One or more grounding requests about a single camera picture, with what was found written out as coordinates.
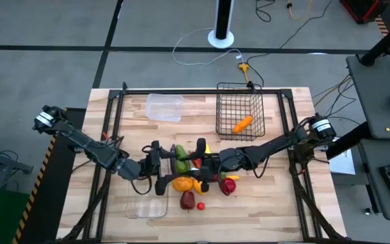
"floor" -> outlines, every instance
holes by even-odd
[[[117,0],[35,1],[0,0],[0,45],[104,46]],[[322,14],[328,1],[314,0],[310,16]],[[304,21],[292,21],[285,0],[266,8],[271,22],[255,15],[255,1],[236,0],[232,31],[233,47],[278,48]],[[306,1],[294,1],[293,12],[302,16]],[[211,0],[125,0],[118,15],[113,47],[173,47],[180,37],[213,26],[215,2]],[[208,47],[207,32],[194,33],[181,46]],[[284,48],[370,49],[381,35],[375,23],[357,25],[339,1],[329,6],[322,19],[312,20]],[[244,58],[255,54],[243,53]],[[31,129],[44,104],[85,108],[93,84],[120,87],[215,87],[218,82],[242,82],[234,54],[206,66],[176,64],[169,52],[110,52],[102,78],[96,70],[101,51],[0,50],[0,150],[13,150],[19,161],[34,165],[29,176],[16,174],[10,190],[29,193],[49,144],[49,136]],[[176,53],[181,62],[208,62],[218,54]],[[317,94],[341,82],[349,55],[270,54],[251,60],[266,87],[305,86]],[[250,72],[250,79],[260,82]],[[357,97],[354,88],[346,96]],[[316,110],[325,113],[336,96],[329,96]],[[347,103],[341,99],[336,108]],[[364,121],[359,102],[336,114]],[[339,135],[355,127],[333,118]],[[364,187],[337,186],[342,215],[352,239],[390,242],[390,222],[382,216],[365,216],[369,206]]]

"toy carrot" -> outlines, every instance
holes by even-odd
[[[248,125],[252,123],[252,116],[247,116],[246,118],[242,119],[233,129],[233,133],[239,133],[244,128],[246,128]]]

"wooden tabletop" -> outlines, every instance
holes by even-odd
[[[291,89],[299,120],[314,115],[309,89]],[[109,89],[93,89],[89,98],[83,132],[95,140],[100,139],[108,91]],[[253,142],[219,140],[215,131],[215,95],[184,95],[182,117],[178,123],[149,120],[145,112],[146,97],[125,96],[123,100],[118,134],[124,136],[121,148],[135,160],[146,156],[141,148],[153,140],[159,140],[160,145],[166,149],[172,144],[181,144],[186,150],[195,150],[196,140],[206,138],[212,153],[215,153],[229,147],[260,145],[284,133],[276,95],[263,95],[265,136]],[[291,126],[287,103],[286,109]],[[320,152],[316,153],[316,157],[326,158]],[[85,155],[78,155],[74,166],[85,161]],[[166,161],[162,164],[162,172],[167,172],[168,164]],[[236,182],[236,191],[229,197],[220,193],[218,185],[211,184],[206,195],[195,193],[196,202],[205,203],[203,211],[180,209],[181,192],[172,187],[167,187],[168,193],[162,197],[156,196],[154,189],[147,196],[139,196],[134,193],[130,182],[114,174],[102,241],[301,241],[301,228],[288,164],[287,154],[282,151],[270,158],[261,179],[256,179],[251,171],[240,170],[233,173],[239,175],[240,179]],[[93,171],[94,164],[90,163],[72,174],[58,237],[68,234],[87,209]],[[328,164],[312,161],[309,171],[318,208],[332,226],[345,235]],[[148,183],[143,181],[137,182],[136,185],[139,191],[143,191],[147,189]],[[94,216],[92,234],[95,232],[98,209],[99,207]],[[313,236],[311,217],[306,206],[305,213],[309,231]]]

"black wire basket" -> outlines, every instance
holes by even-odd
[[[264,136],[264,106],[261,86],[253,83],[219,83],[216,96],[216,132],[221,140],[253,141]],[[247,116],[252,123],[234,133]]]

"yellow and black tape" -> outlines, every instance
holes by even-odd
[[[378,28],[382,32],[382,35],[385,37],[388,33],[388,30],[387,30],[386,25],[380,16],[376,18],[376,23],[378,25]]]
[[[56,136],[52,136],[51,143],[47,147],[47,152],[45,155],[45,159],[43,160],[43,164],[40,168],[39,175],[37,176],[37,180],[34,183],[34,188],[31,191],[30,199],[26,203],[24,213],[22,214],[22,217],[20,218],[20,221],[19,221],[19,226],[16,229],[16,235],[14,236],[13,241],[12,241],[13,244],[18,244],[20,241],[20,237],[22,236],[22,231],[24,230],[26,221],[28,220],[28,215],[31,211],[31,208],[34,205],[34,200],[35,200],[35,197],[37,195],[37,191],[40,187],[41,179],[43,178],[43,174],[46,171],[47,163],[49,162],[49,158],[51,156],[53,146],[55,145],[55,141],[56,141]]]

